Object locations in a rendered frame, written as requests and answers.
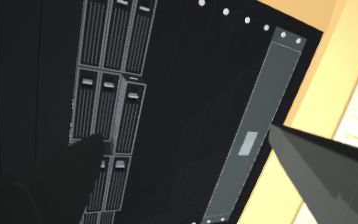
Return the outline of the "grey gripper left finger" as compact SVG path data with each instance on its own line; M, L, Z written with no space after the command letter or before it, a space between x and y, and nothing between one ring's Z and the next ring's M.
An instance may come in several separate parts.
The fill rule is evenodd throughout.
M89 135L0 177L0 224L80 224L105 144Z

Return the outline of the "tan flat board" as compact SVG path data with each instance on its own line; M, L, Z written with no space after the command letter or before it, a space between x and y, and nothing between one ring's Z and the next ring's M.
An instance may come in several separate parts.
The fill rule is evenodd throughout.
M358 0L259 0L324 32L283 125L334 139L358 85ZM303 200L273 151L237 224L294 224Z

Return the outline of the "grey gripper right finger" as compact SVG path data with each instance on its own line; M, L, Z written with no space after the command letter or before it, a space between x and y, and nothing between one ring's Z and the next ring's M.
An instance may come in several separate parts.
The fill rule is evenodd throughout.
M358 147L283 124L269 143L317 224L358 224Z

